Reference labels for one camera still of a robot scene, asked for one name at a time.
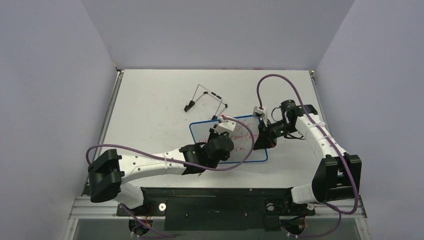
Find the blue framed whiteboard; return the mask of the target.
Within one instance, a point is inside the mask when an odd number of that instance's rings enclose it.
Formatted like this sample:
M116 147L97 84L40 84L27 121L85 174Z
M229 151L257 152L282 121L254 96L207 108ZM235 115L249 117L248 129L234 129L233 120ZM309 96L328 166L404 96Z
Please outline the blue framed whiteboard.
M236 119L249 127L253 136L240 124L235 125L235 130L229 135L234 143L234 149L230 153L228 160L220 161L220 164L236 164L239 163L247 155L252 146L252 139L259 136L258 125L260 120L252 115L237 116ZM195 143L206 143L210 135L210 128L218 123L217 120L207 120L192 122L189 129Z

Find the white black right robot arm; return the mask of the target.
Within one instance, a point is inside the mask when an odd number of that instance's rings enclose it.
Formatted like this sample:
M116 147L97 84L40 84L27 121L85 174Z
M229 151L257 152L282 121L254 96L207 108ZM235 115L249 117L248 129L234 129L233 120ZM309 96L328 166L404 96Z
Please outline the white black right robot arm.
M357 197L362 170L359 156L349 154L336 143L311 104L296 105L290 99L283 101L279 109L282 120L272 123L265 107L254 108L253 116L260 119L254 149L274 148L279 137L299 132L319 161L311 183L293 187L291 194L282 199L283 209L294 214L302 204Z

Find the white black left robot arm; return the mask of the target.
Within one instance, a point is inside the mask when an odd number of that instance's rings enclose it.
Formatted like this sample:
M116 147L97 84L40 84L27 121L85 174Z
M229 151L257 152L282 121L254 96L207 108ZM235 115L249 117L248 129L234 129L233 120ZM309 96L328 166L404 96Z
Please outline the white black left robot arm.
M230 157L233 149L228 132L212 133L208 142L189 144L151 157L120 155L116 149L108 149L88 167L90 200L93 203L115 200L136 215L143 215L149 210L149 201L145 191L131 181L159 175L201 174L208 168L215 170L220 161Z

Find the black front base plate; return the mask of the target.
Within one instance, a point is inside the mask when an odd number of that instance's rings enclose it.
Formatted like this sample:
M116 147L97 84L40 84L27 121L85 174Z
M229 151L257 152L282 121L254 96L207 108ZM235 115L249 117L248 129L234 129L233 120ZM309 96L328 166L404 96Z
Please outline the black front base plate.
M313 206L296 204L289 188L158 188L146 189L144 206L131 213L163 220L165 231L277 230L280 223L300 222L316 214Z

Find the aluminium table edge rail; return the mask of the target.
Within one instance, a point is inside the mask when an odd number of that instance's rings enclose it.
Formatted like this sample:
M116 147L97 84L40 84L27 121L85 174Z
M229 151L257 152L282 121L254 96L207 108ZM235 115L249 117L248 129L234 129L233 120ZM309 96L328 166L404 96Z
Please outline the aluminium table edge rail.
M120 90L120 86L121 86L124 74L125 74L125 69L120 69L120 70L117 71L116 79L115 79L114 86L113 86L113 89L112 89L112 93L111 93L111 96L110 96L110 99L109 99L107 111L106 111L106 114L105 114L105 118L104 118L104 121L103 121L103 125L102 125L102 128L101 128L101 132L100 132L100 136L99 136L97 144L103 144L105 142L107 131L108 131L109 124L110 124L110 120L111 120L111 117L112 117L112 114L113 114L113 110L114 110L114 107L115 107L115 103L116 103L116 100L117 100L117 97L118 97L118 93L119 93L119 90ZM89 156L92 157L91 160L94 160L95 157L100 156L101 148L97 148L95 150L93 149L90 154L92 154L92 155L89 155ZM83 188L83 191L81 193L81 197L88 197L89 195L90 195L89 194L89 180L88 180L88 177L87 177L85 187Z

